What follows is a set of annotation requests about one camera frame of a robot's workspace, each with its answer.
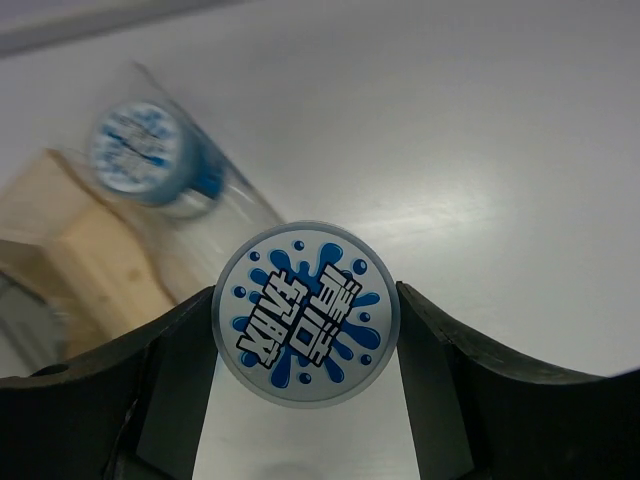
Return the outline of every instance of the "blue and white cap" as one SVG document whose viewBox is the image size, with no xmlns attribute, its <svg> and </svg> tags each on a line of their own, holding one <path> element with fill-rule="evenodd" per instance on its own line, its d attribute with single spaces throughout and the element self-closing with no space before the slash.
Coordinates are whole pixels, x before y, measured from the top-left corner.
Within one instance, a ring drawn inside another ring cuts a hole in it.
<svg viewBox="0 0 640 480">
<path fill-rule="evenodd" d="M 213 334 L 228 368 L 287 407 L 347 400 L 393 354 L 400 302 L 380 258 L 341 228 L 298 222 L 264 232 L 223 270 Z"/>
<path fill-rule="evenodd" d="M 207 199 L 219 193 L 220 153 L 211 146 L 177 109 L 133 101 L 110 109 L 96 123 L 89 162 L 108 190 L 145 205 L 166 206 L 185 192 Z"/>
</svg>

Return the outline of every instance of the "white surface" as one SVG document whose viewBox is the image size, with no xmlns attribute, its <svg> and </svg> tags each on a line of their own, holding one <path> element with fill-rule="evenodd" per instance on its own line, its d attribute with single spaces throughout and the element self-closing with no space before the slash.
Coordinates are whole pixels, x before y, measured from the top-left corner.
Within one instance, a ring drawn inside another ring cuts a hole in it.
<svg viewBox="0 0 640 480">
<path fill-rule="evenodd" d="M 640 365 L 639 10 L 265 0 L 11 58 L 2 175 L 133 57 L 286 219 L 351 230 L 499 341 L 613 374 Z M 197 478 L 417 478 L 395 360 L 331 410 L 277 410 L 225 369 L 211 402 Z"/>
</svg>

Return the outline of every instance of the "round lid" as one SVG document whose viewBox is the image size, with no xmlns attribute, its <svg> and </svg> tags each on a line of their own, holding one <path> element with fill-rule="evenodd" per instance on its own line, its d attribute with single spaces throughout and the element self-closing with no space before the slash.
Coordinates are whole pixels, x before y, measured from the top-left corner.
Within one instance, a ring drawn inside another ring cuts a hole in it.
<svg viewBox="0 0 640 480">
<path fill-rule="evenodd" d="M 369 386 L 400 331 L 388 270 L 361 240 L 317 222 L 282 225 L 238 250 L 213 295 L 213 334 L 250 390 L 300 408 Z"/>
<path fill-rule="evenodd" d="M 100 182 L 123 194 L 163 188 L 183 161 L 185 136 L 176 118 L 149 102 L 114 107 L 98 121 L 89 161 Z"/>
</svg>

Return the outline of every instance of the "white table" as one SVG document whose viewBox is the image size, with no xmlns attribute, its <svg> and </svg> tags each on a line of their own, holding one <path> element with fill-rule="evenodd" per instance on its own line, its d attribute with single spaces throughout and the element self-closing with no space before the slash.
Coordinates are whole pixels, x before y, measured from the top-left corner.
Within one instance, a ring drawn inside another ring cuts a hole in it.
<svg viewBox="0 0 640 480">
<path fill-rule="evenodd" d="M 346 227 L 517 350 L 614 374 L 640 365 L 638 14 L 631 1 L 265 0 L 9 58 L 3 179 L 135 58 L 215 119 L 286 219 Z M 267 405 L 225 368 L 211 402 L 196 478 L 417 478 L 396 359 L 328 410 Z"/>
</svg>

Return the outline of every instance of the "blue splash graphic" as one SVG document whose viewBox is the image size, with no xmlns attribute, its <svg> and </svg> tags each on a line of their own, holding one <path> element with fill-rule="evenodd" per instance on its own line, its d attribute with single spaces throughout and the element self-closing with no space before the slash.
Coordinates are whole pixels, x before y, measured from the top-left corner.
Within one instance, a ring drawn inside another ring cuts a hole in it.
<svg viewBox="0 0 640 480">
<path fill-rule="evenodd" d="M 298 251 L 301 251 L 305 248 L 304 243 L 300 240 L 293 242 L 292 246 Z M 322 284 L 320 283 L 320 272 L 327 263 L 337 265 L 337 263 L 342 259 L 343 255 L 344 252 L 340 246 L 336 245 L 335 243 L 325 243 L 318 252 L 316 270 L 314 273 L 310 272 L 311 265 L 307 261 L 299 262 L 297 265 L 297 269 L 294 269 L 294 267 L 291 265 L 291 258 L 289 257 L 289 254 L 284 250 L 272 250 L 271 252 L 269 252 L 269 260 L 276 269 L 284 270 L 286 272 L 287 282 L 298 280 L 307 285 L 312 294 L 317 295 L 322 290 Z M 258 252 L 251 252 L 249 258 L 253 261 L 257 261 L 260 259 L 260 254 Z M 362 275 L 367 270 L 367 263 L 362 259 L 356 259 L 352 264 L 352 269 L 353 272 L 355 272 L 357 275 Z M 353 278 L 353 273 L 349 270 L 343 270 L 342 273 L 347 278 Z M 260 268 L 254 268 L 249 272 L 249 278 L 257 285 L 264 286 L 269 280 L 269 275 Z M 248 300 L 252 303 L 257 303 L 259 298 L 260 293 L 257 291 L 253 291 L 250 293 Z M 366 307 L 375 305 L 379 301 L 380 296 L 377 293 L 367 292 L 357 296 L 354 299 L 352 306 L 353 308 Z M 370 316 L 366 312 L 360 313 L 358 318 L 362 322 L 367 322 L 370 320 Z M 233 328 L 237 331 L 242 332 L 246 328 L 248 321 L 248 317 L 237 317 L 233 320 Z M 348 319 L 344 319 L 342 322 L 341 331 L 351 337 L 353 341 L 355 341 L 358 345 L 368 350 L 376 350 L 380 346 L 380 334 L 373 328 L 354 325 L 353 323 L 349 322 Z M 332 352 L 335 352 L 340 358 L 346 361 L 352 361 L 355 358 L 353 350 L 337 339 L 333 340 L 331 348 Z M 276 361 L 276 365 L 273 368 L 271 376 L 269 378 L 271 384 L 274 387 L 287 388 L 289 386 L 292 373 L 292 357 L 296 357 L 298 365 L 302 368 L 306 368 L 310 365 L 310 361 L 307 358 L 299 354 L 297 351 L 293 350 L 289 345 L 283 346 L 280 358 Z M 363 365 L 368 365 L 368 363 L 364 363 L 365 360 L 363 359 L 365 358 L 369 358 L 369 363 L 371 363 L 371 356 L 369 355 L 360 356 L 360 363 L 362 363 Z M 257 356 L 255 354 L 243 354 L 242 364 L 247 367 L 257 364 Z M 341 383 L 344 381 L 344 371 L 330 356 L 325 358 L 323 365 L 328 377 L 332 382 Z M 300 383 L 308 384 L 311 382 L 311 375 L 308 373 L 300 373 L 297 377 L 297 380 Z"/>
<path fill-rule="evenodd" d="M 258 303 L 258 300 L 260 300 L 260 292 L 251 292 L 249 294 L 249 301 L 253 304 Z"/>
<path fill-rule="evenodd" d="M 238 286 L 233 289 L 233 294 L 238 298 L 244 298 L 244 296 L 247 294 L 247 291 L 244 289 L 244 287 Z"/>
<path fill-rule="evenodd" d="M 267 272 L 265 272 L 261 268 L 254 268 L 253 270 L 251 270 L 251 273 L 249 273 L 249 278 L 256 282 L 258 285 L 265 286 L 267 284 L 267 281 L 269 280 L 269 275 L 267 275 Z"/>
<path fill-rule="evenodd" d="M 353 262 L 352 268 L 357 275 L 364 275 L 364 273 L 367 271 L 367 262 L 359 258 L 355 262 Z"/>
</svg>

